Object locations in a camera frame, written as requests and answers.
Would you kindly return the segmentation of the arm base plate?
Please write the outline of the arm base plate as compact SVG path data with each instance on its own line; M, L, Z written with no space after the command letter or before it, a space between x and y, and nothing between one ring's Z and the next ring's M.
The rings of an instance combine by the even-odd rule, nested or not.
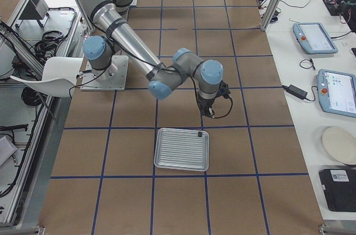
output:
M92 69L91 62L87 61L86 69L90 69L91 72L83 75L80 89L82 91L124 91L128 63L128 56L114 55L110 66L101 75L102 71Z

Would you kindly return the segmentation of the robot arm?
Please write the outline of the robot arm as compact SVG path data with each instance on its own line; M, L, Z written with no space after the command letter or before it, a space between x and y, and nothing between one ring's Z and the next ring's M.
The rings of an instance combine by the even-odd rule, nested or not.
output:
M217 97L230 99L228 85L223 82L223 65L216 60L203 60L192 51L181 48L173 56L171 66L165 66L143 40L129 26L118 8L127 10L133 0L81 0L83 9L92 23L101 26L105 37L95 36L95 43L83 46L86 58L94 70L109 65L108 48L118 45L134 59L149 80L148 89L158 100L168 97L187 78L195 79L199 90L196 102L202 115L214 118L212 105Z

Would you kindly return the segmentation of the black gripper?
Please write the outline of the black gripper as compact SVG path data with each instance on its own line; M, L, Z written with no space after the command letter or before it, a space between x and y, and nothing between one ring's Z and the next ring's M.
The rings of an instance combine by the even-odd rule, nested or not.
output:
M197 95L197 103L202 116L207 116L208 114L209 118L214 118L215 112L212 108L214 102L215 102L215 98L205 99L199 94Z

